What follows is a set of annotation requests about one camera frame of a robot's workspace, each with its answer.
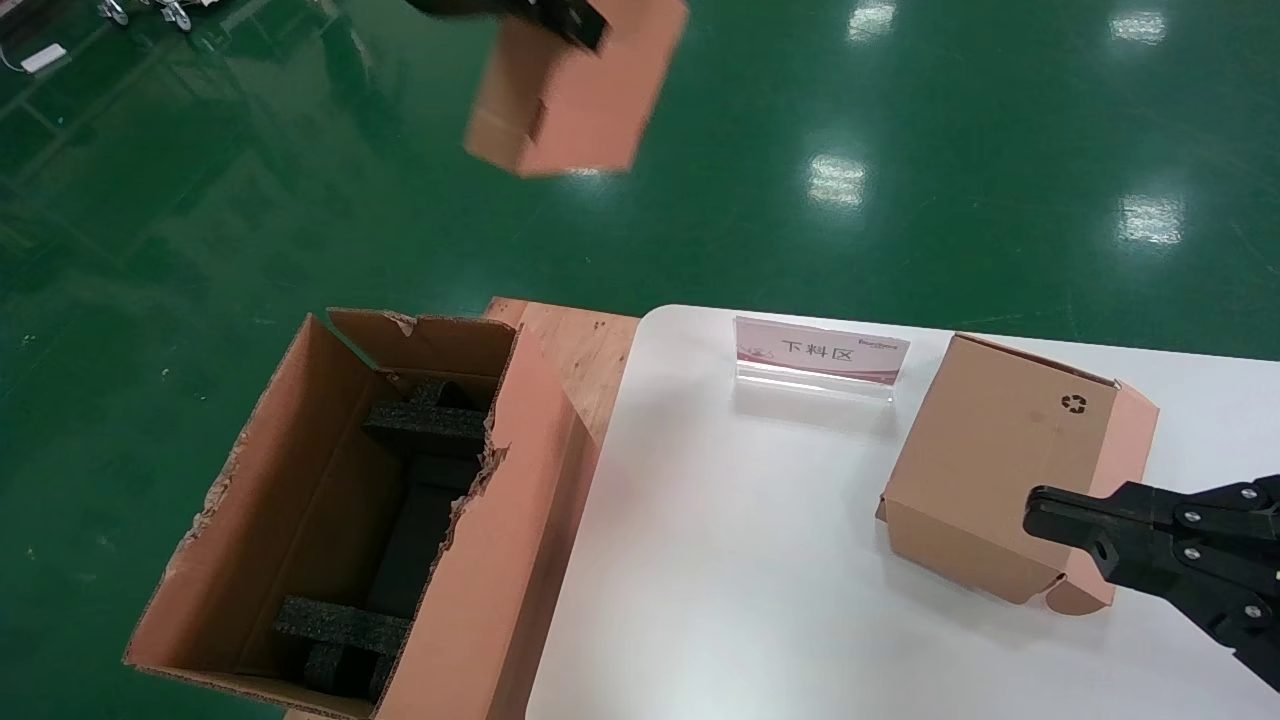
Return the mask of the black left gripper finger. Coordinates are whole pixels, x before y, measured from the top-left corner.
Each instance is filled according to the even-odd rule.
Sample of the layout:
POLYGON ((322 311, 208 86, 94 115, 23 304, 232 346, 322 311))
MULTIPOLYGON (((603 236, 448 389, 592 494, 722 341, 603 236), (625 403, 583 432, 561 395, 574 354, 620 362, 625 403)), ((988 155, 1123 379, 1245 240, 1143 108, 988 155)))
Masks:
POLYGON ((500 6, 508 14, 590 51, 599 50, 609 28, 608 20, 589 1, 516 0, 500 1, 500 6))

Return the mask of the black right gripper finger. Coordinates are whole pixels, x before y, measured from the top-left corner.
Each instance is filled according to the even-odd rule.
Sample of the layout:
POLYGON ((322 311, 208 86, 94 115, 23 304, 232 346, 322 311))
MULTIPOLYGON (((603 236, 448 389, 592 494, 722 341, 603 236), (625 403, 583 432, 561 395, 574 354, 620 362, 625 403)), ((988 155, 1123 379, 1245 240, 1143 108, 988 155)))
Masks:
POLYGON ((1038 486, 1024 530, 1085 551, 1112 584, 1167 601, 1279 688, 1279 478, 1180 493, 1123 483, 1097 498, 1038 486))

